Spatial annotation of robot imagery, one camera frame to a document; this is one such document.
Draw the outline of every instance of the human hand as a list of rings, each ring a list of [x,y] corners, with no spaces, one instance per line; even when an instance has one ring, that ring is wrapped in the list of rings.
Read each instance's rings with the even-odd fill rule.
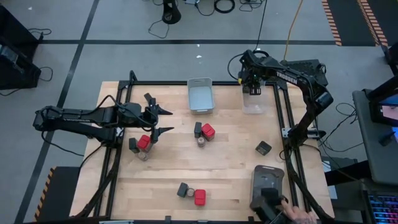
[[[317,217],[313,212],[301,211],[297,206],[292,208],[285,200],[281,204],[283,213],[295,224],[317,224]]]

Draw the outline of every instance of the gray floor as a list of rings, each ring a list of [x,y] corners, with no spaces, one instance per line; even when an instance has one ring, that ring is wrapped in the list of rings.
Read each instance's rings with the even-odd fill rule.
[[[46,39],[80,39],[93,0],[3,0],[4,5],[28,28],[50,28]],[[209,2],[201,1],[207,13]],[[285,40],[297,2],[269,0],[264,20],[264,40]],[[162,8],[151,1],[100,0],[88,33],[91,40],[152,40],[147,33],[150,24],[160,19]],[[255,40],[261,9],[254,12],[234,10],[230,14],[215,13],[203,17],[193,6],[180,1],[182,20],[170,26],[167,39],[245,39]],[[160,35],[165,24],[158,24],[153,32]],[[333,40],[320,1],[305,1],[292,31],[293,40]],[[40,45],[34,63],[54,69],[50,83],[39,82],[37,88],[21,90],[1,97],[0,104],[0,217],[3,223],[13,223],[21,204],[33,167],[42,147],[40,133],[32,127],[34,111],[46,105],[56,105],[69,71],[76,45]],[[211,77],[230,80],[226,73],[228,60],[253,45],[238,44],[181,44],[181,45],[85,45],[78,62],[64,107],[93,108],[101,82],[128,78],[134,70],[139,80],[186,80]],[[284,45],[260,45],[274,58],[282,59]],[[320,117],[320,129],[330,132],[344,116],[335,111],[341,102],[352,103],[351,92],[373,88],[392,76],[377,47],[338,47],[335,45],[291,45],[287,60],[317,58],[327,66],[328,89],[335,102]],[[234,63],[231,71],[236,73]],[[357,123],[344,124],[330,138],[330,144],[341,150],[362,141]],[[53,142],[83,153],[86,139],[76,134],[56,131]],[[348,152],[330,152],[331,156],[366,159],[359,146]],[[51,147],[30,202],[25,221],[32,221],[48,171],[53,166],[78,166],[81,158]]]

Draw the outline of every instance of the gray plastic bin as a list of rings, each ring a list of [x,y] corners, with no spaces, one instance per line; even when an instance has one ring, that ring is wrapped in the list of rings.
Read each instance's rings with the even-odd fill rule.
[[[209,114],[215,107],[211,78],[191,78],[187,82],[189,108],[192,114]]]

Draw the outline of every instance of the red cube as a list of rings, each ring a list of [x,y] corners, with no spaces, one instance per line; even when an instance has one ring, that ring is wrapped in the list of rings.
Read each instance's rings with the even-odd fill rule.
[[[201,134],[207,141],[211,141],[216,135],[216,131],[210,126],[210,124],[205,124],[201,127]]]
[[[149,152],[150,148],[152,147],[152,144],[150,143],[150,137],[145,134],[141,136],[137,143],[137,147],[143,151]]]
[[[206,204],[206,190],[196,190],[195,191],[195,205],[205,206]]]

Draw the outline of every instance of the wooden table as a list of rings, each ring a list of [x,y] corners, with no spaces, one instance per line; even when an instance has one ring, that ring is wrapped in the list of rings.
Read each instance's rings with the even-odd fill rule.
[[[103,82],[98,102],[108,94],[116,96],[117,86],[117,82]],[[285,162],[279,158],[282,140],[272,87],[263,92],[267,98],[267,112],[257,115],[242,112],[240,86],[213,86],[216,108],[213,114],[200,116],[190,113],[187,86],[133,86],[131,101],[144,107],[147,104],[145,93],[156,97],[161,107],[174,113],[159,116],[157,127],[173,126],[175,129],[160,136],[146,162],[128,149],[128,139],[140,138],[145,132],[126,129],[112,219],[164,220],[166,215],[171,215],[172,220],[247,221],[248,216],[258,220],[249,209],[249,198],[251,174],[259,164],[285,170],[283,194],[290,199]],[[288,126],[282,92],[280,95]],[[289,95],[294,119],[298,122],[305,113],[302,94],[298,88],[290,86]],[[110,100],[104,104],[111,105]],[[207,142],[204,149],[197,146],[193,135],[196,121],[210,123],[216,130],[216,137]],[[260,141],[272,146],[266,156],[254,150]],[[314,140],[306,143],[317,145]],[[85,155],[98,145],[98,141],[89,140]],[[334,217],[319,152],[306,146],[300,150],[309,191]],[[104,150],[97,152],[82,168],[70,215],[77,214],[98,188],[103,158]],[[205,189],[206,206],[197,207],[192,198],[178,197],[176,193],[181,182],[194,189]],[[297,193],[303,208],[298,188]],[[105,192],[101,214],[105,213],[107,196]]]

